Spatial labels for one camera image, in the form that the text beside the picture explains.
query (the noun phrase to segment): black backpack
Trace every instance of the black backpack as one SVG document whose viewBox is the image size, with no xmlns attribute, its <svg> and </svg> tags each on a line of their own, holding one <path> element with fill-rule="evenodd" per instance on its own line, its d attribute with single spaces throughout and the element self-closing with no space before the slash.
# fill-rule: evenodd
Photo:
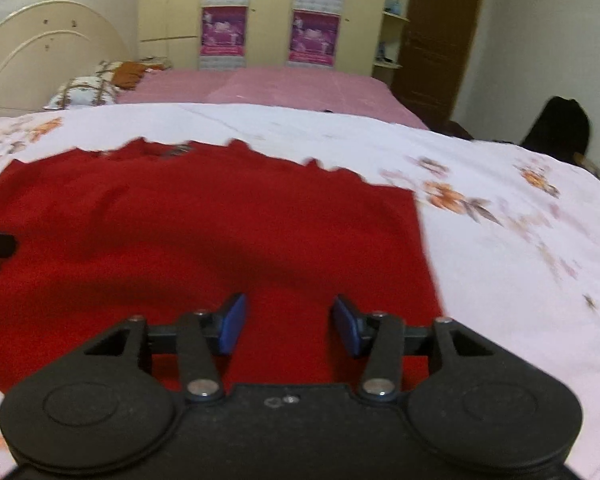
<svg viewBox="0 0 600 480">
<path fill-rule="evenodd" d="M 575 99 L 552 97 L 520 146 L 576 164 L 574 154 L 586 154 L 589 133 L 589 118 Z"/>
</svg>

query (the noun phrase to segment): cream headboard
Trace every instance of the cream headboard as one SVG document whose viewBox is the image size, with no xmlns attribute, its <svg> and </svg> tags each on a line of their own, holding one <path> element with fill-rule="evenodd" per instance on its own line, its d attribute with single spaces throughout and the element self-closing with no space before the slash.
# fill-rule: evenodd
<svg viewBox="0 0 600 480">
<path fill-rule="evenodd" d="M 89 7 L 53 0 L 0 23 L 0 116 L 37 112 L 65 81 L 102 60 L 130 59 L 116 29 Z"/>
</svg>

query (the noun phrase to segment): corner shelf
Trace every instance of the corner shelf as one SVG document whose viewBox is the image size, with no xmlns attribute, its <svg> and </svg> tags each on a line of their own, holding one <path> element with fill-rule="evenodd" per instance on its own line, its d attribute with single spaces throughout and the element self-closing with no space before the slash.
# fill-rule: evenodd
<svg viewBox="0 0 600 480">
<path fill-rule="evenodd" d="M 403 20 L 404 22 L 408 22 L 409 20 L 407 18 L 405 18 L 404 16 L 400 16 L 399 14 L 394 14 L 392 12 L 387 12 L 386 10 L 383 10 L 382 13 L 385 16 L 389 16 L 391 18 L 396 18 L 397 20 Z"/>
<path fill-rule="evenodd" d="M 402 65 L 398 65 L 397 63 L 387 63 L 386 61 L 376 61 L 374 62 L 374 66 L 389 68 L 391 70 L 397 70 L 399 68 L 402 68 Z"/>
</svg>

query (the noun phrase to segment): pink bedsheet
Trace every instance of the pink bedsheet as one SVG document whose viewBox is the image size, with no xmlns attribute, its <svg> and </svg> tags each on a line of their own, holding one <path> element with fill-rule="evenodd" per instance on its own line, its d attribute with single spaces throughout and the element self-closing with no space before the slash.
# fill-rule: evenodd
<svg viewBox="0 0 600 480">
<path fill-rule="evenodd" d="M 119 103 L 244 103 L 331 110 L 427 130 L 387 86 L 371 77 L 311 68 L 241 68 L 231 72 L 169 70 L 145 76 Z"/>
</svg>

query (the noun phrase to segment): black robotic gripper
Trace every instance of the black robotic gripper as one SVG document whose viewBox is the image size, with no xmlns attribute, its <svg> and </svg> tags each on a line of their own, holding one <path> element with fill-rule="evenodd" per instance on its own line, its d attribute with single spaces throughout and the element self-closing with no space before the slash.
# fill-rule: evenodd
<svg viewBox="0 0 600 480">
<path fill-rule="evenodd" d="M 244 295 L 175 325 L 132 317 L 8 392 L 0 427 L 11 480 L 574 480 L 564 465 L 582 423 L 566 386 L 462 324 L 405 326 L 336 298 L 354 357 L 346 384 L 238 384 L 225 394 L 212 355 L 231 354 Z M 181 391 L 151 375 L 176 354 Z M 401 392 L 402 357 L 430 377 Z"/>
</svg>

